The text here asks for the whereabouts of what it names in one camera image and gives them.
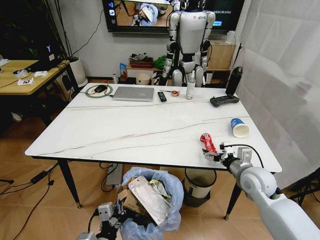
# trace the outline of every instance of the tv screen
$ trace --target tv screen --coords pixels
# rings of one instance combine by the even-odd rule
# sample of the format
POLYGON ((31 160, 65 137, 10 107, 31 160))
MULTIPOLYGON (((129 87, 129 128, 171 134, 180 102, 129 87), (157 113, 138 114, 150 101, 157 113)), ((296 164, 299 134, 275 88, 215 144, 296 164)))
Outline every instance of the tv screen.
MULTIPOLYGON (((215 13, 212 34, 234 31, 245 0, 207 0, 205 10, 215 13)), ((168 32, 173 7, 167 0, 102 0, 109 32, 168 32)))

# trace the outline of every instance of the marble table top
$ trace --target marble table top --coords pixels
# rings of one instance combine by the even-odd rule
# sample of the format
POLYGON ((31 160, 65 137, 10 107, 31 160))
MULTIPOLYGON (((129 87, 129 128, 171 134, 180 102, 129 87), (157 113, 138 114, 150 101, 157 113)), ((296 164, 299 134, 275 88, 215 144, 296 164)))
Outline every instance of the marble table top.
MULTIPOLYGON (((97 83, 87 84, 82 92, 94 85, 97 83)), ((118 86, 132 87, 110 86, 112 94, 118 86)), ((209 133, 217 149, 221 142, 251 145, 260 154, 266 169, 282 171, 241 102, 220 107, 210 104, 213 96, 226 95, 225 89, 195 88, 193 99, 187 100, 186 87, 134 87, 154 88, 153 101, 116 101, 110 96, 91 98, 79 93, 25 154, 44 159, 225 169, 222 164, 204 158, 200 136, 209 133), (167 101, 160 102, 157 94, 160 90, 177 90, 180 95, 173 97, 170 92, 164 92, 167 101), (249 126, 246 138, 234 137, 230 121, 235 117, 249 126)), ((260 166, 255 153, 251 162, 260 166)))

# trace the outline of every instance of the wooden desk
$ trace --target wooden desk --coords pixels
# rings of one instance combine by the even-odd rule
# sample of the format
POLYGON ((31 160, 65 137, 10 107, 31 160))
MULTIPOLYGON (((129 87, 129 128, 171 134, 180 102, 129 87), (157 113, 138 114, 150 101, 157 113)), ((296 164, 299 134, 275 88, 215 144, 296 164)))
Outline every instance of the wooden desk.
MULTIPOLYGON (((45 90, 45 88, 55 81, 63 72, 67 72, 76 93, 79 92, 79 88, 68 60, 64 60, 59 63, 58 67, 50 69, 46 76, 35 77, 33 79, 33 83, 30 85, 17 85, 17 82, 20 78, 15 77, 13 72, 16 70, 25 69, 36 62, 37 60, 12 60, 9 63, 1 66, 3 72, 0 72, 0 97, 2 100, 5 99, 6 101, 10 101, 11 97, 26 97, 37 108, 44 124, 48 126, 51 123, 51 119, 37 98, 39 92, 45 90)), ((33 77, 34 73, 31 72, 30 75, 25 78, 29 79, 33 77)))

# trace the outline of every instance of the white bottle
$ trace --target white bottle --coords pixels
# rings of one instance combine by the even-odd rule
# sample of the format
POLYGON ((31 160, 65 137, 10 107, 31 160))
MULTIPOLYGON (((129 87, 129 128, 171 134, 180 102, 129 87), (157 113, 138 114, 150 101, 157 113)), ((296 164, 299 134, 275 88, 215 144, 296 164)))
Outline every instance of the white bottle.
POLYGON ((196 86, 196 80, 195 80, 195 71, 193 70, 191 73, 191 78, 187 81, 186 83, 186 94, 185 94, 185 98, 190 100, 193 98, 193 91, 195 89, 196 86))

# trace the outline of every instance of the blue paper cup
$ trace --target blue paper cup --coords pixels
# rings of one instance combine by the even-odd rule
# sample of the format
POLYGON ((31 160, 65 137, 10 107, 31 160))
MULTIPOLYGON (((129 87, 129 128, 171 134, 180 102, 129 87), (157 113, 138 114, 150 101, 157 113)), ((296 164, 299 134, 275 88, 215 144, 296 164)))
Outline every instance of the blue paper cup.
POLYGON ((249 127, 240 118, 232 118, 231 128, 236 138, 245 138, 249 134, 249 127))

